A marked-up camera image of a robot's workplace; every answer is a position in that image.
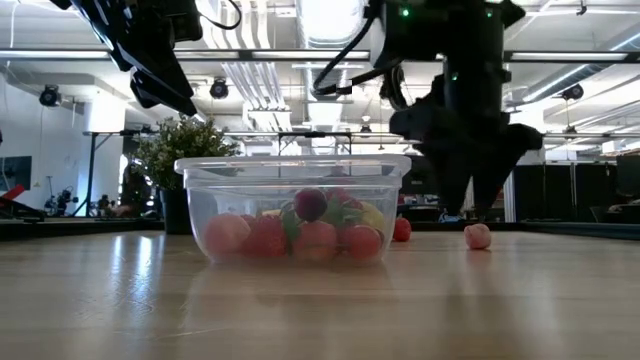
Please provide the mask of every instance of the potted plant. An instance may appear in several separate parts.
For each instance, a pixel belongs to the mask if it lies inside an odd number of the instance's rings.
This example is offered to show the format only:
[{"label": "potted plant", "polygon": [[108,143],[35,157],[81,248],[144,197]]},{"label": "potted plant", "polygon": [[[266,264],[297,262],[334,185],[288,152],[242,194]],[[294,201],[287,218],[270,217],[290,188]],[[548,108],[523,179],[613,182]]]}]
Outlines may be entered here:
[{"label": "potted plant", "polygon": [[237,144],[225,143],[213,119],[199,121],[180,116],[158,123],[160,129],[151,137],[139,138],[135,157],[141,162],[138,171],[160,189],[167,234],[191,234],[187,193],[182,176],[174,171],[176,160],[196,157],[239,155]]}]

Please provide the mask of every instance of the plant pot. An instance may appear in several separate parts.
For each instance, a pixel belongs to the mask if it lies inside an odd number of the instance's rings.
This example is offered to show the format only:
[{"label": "plant pot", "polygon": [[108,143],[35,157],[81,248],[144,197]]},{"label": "plant pot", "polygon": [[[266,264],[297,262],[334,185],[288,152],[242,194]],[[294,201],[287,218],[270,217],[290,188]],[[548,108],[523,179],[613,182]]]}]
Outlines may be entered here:
[{"label": "plant pot", "polygon": [[186,190],[160,190],[164,231],[169,235],[191,235],[191,219]]}]

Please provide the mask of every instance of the green plant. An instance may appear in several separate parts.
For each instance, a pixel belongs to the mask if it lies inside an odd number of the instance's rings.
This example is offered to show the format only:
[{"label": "green plant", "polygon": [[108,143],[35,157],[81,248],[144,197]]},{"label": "green plant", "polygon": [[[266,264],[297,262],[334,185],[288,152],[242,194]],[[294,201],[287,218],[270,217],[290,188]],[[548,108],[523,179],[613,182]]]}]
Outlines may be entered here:
[{"label": "green plant", "polygon": [[177,120],[167,118],[158,126],[156,135],[138,138],[140,147],[134,156],[142,162],[137,171],[162,189],[182,189],[182,176],[173,170],[176,160],[240,154],[237,144],[223,142],[222,132],[214,128],[213,119],[202,122],[180,116]]}]

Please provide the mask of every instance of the clear plastic bin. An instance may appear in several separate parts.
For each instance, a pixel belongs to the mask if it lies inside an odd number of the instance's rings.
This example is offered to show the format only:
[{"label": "clear plastic bin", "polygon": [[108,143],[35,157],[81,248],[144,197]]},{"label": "clear plastic bin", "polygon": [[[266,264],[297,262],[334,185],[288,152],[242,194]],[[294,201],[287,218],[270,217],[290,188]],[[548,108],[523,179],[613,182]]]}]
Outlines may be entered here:
[{"label": "clear plastic bin", "polygon": [[214,262],[379,261],[393,236],[401,155],[176,161],[191,226]]}]

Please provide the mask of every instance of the table surface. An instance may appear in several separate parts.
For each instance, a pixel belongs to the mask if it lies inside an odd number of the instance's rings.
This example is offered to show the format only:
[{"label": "table surface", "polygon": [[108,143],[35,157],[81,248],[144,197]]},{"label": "table surface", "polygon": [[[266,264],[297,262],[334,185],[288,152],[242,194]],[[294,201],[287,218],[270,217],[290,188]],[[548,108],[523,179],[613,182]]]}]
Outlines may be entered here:
[{"label": "table surface", "polygon": [[418,233],[383,266],[212,266],[187,237],[0,243],[2,359],[637,359],[640,244]]}]

